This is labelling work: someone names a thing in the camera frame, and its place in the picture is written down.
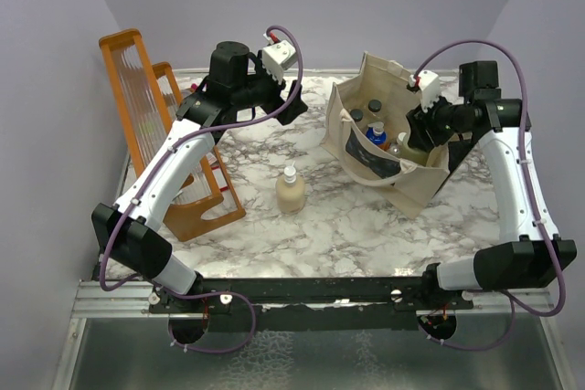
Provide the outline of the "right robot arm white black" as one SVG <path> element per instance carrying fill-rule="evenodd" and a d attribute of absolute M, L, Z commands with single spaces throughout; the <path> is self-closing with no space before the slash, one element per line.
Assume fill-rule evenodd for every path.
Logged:
<path fill-rule="evenodd" d="M 453 136 L 471 138 L 487 161 L 499 212 L 498 245 L 472 258 L 441 263 L 435 278 L 420 285 L 421 301 L 439 309 L 454 290 L 514 290 L 544 288 L 576 258 L 576 244 L 560 236 L 538 185 L 532 137 L 524 104 L 504 99 L 494 61 L 459 67 L 459 95 L 452 104 L 441 95 L 437 74 L 423 70 L 408 80 L 408 90 L 420 94 L 420 104 L 407 114 L 408 147 L 430 153 Z"/>

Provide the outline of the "clear bottle black cap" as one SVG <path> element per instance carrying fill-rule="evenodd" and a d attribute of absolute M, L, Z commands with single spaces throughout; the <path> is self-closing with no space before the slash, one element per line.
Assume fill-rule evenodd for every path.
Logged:
<path fill-rule="evenodd" d="M 368 102 L 367 108 L 374 117 L 378 117 L 382 108 L 382 104 L 379 100 L 370 100 Z"/>

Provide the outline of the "orange bottle blue cap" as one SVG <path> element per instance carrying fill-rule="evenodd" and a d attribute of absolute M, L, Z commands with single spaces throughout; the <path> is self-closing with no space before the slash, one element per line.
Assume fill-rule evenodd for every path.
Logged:
<path fill-rule="evenodd" d="M 366 137 L 378 148 L 386 151 L 388 148 L 388 136 L 383 121 L 375 121 L 367 126 Z"/>

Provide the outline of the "beige canvas tote bag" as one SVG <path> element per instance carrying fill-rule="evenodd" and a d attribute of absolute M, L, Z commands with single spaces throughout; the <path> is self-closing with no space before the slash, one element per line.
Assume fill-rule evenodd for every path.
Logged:
<path fill-rule="evenodd" d="M 383 121 L 388 145 L 401 132 L 410 132 L 406 119 L 420 104 L 420 95 L 407 90 L 410 73 L 394 60 L 365 53 L 359 73 L 332 86 L 325 115 L 323 147 L 332 154 L 356 183 L 369 186 L 409 218 L 414 218 L 441 190 L 466 159 L 472 146 L 453 136 L 430 152 L 426 166 L 394 157 L 367 137 L 367 126 Z M 370 100 L 382 104 L 378 117 L 368 110 Z M 364 120 L 356 125 L 352 109 L 360 109 Z"/>

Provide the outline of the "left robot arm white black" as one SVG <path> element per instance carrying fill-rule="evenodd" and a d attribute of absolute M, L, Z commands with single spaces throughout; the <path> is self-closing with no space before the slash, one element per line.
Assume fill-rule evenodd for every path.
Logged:
<path fill-rule="evenodd" d="M 170 301 L 180 311 L 193 311 L 201 303 L 201 276 L 174 256 L 158 230 L 181 186 L 225 131 L 259 123 L 256 117 L 238 121 L 240 111 L 261 108 L 266 120 L 287 125 L 307 110 L 300 79 L 282 96 L 285 71 L 301 66 L 303 56 L 292 35 L 279 39 L 275 30 L 266 31 L 268 44 L 258 53 L 239 42 L 218 43 L 208 74 L 179 104 L 166 140 L 134 186 L 113 205 L 99 204 L 91 214 L 102 259 L 114 259 L 171 290 Z"/>

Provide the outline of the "silver chrome bottle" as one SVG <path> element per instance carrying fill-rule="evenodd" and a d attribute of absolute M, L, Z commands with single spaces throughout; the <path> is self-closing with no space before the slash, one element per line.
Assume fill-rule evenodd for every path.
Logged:
<path fill-rule="evenodd" d="M 398 143 L 393 142 L 388 146 L 387 152 L 392 156 L 399 158 L 401 156 L 401 146 Z"/>

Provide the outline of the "green bottle cream lid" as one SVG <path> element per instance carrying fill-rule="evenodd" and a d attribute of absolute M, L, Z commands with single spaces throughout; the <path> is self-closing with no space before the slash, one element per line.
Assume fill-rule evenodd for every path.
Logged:
<path fill-rule="evenodd" d="M 410 135 L 407 132 L 401 132 L 397 136 L 399 145 L 399 157 L 403 160 L 414 162 L 421 166 L 426 166 L 429 160 L 429 153 L 420 148 L 411 147 L 409 144 Z"/>

